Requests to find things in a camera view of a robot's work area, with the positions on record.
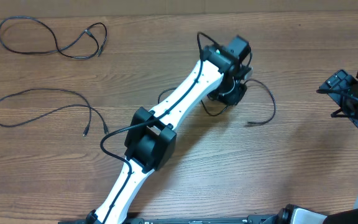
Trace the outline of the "black cable silver USB plug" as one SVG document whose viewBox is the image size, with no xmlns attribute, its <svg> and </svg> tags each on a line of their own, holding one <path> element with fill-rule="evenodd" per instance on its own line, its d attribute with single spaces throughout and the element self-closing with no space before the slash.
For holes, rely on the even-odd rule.
<svg viewBox="0 0 358 224">
<path fill-rule="evenodd" d="M 46 28 L 54 41 L 55 44 L 55 48 L 53 50 L 48 50 L 48 51 L 43 51 L 43 52 L 34 52 L 34 51 L 30 51 L 30 52 L 23 52 L 23 51 L 18 51 L 18 50 L 14 50 L 12 48 L 10 48 L 2 39 L 2 27 L 3 25 L 7 22 L 7 21 L 11 21 L 11 20 L 31 20 L 35 23 L 40 24 L 42 27 Z M 101 43 L 99 43 L 99 41 L 97 40 L 97 38 L 93 35 L 93 33 L 91 32 L 91 29 L 97 27 L 97 26 L 101 26 L 104 30 L 104 38 L 103 41 Z M 65 53 L 66 50 L 68 50 L 69 48 L 73 47 L 84 35 L 87 35 L 89 38 L 91 38 L 95 44 L 96 44 L 96 50 L 90 54 L 90 55 L 68 55 Z M 21 55 L 47 55 L 47 54 L 60 54 L 66 58 L 71 58 L 74 60 L 88 60 L 91 59 L 93 57 L 100 57 L 101 54 L 103 53 L 106 43 L 108 40 L 108 28 L 107 26 L 102 23 L 102 22 L 96 22 L 94 24 L 91 24 L 90 26 L 88 26 L 87 28 L 83 29 L 83 31 L 79 34 L 79 36 L 70 44 L 60 47 L 58 44 L 58 40 L 57 40 L 57 36 L 55 35 L 54 31 L 45 23 L 43 23 L 42 21 L 34 18 L 34 17 L 29 17 L 29 16 L 10 16 L 7 17 L 5 19 L 3 19 L 0 23 L 0 44 L 2 45 L 2 47 L 14 54 L 21 54 Z"/>
</svg>

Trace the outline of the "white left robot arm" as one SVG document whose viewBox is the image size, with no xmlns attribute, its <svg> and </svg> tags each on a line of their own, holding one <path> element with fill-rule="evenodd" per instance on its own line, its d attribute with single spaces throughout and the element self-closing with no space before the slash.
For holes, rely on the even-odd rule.
<svg viewBox="0 0 358 224">
<path fill-rule="evenodd" d="M 122 158 L 123 167 L 107 199 L 91 211 L 86 223 L 123 223 L 129 207 L 145 180 L 161 169 L 172 156 L 175 132 L 192 109 L 204 97 L 225 107 L 237 105 L 247 87 L 244 81 L 252 74 L 245 58 L 251 58 L 250 43 L 235 36 L 227 46 L 213 41 L 200 47 L 200 59 L 189 76 L 152 109 L 140 107 L 132 117 Z"/>
</svg>

